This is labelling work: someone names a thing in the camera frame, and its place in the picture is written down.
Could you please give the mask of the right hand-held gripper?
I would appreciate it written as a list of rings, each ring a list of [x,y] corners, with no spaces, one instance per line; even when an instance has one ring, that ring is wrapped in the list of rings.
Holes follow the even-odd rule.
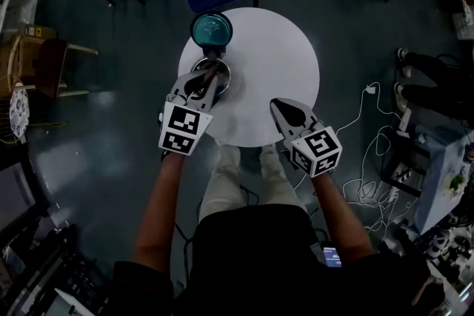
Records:
[[[337,167],[342,145],[333,128],[318,120],[311,108],[292,99],[274,98],[270,112],[294,169],[314,178]]]

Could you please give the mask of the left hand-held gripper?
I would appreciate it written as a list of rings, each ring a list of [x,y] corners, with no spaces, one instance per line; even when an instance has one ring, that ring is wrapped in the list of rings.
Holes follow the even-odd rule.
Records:
[[[204,83],[207,73],[207,70],[196,70],[177,78],[160,113],[158,146],[161,149],[191,155],[209,127],[218,77],[213,74]]]

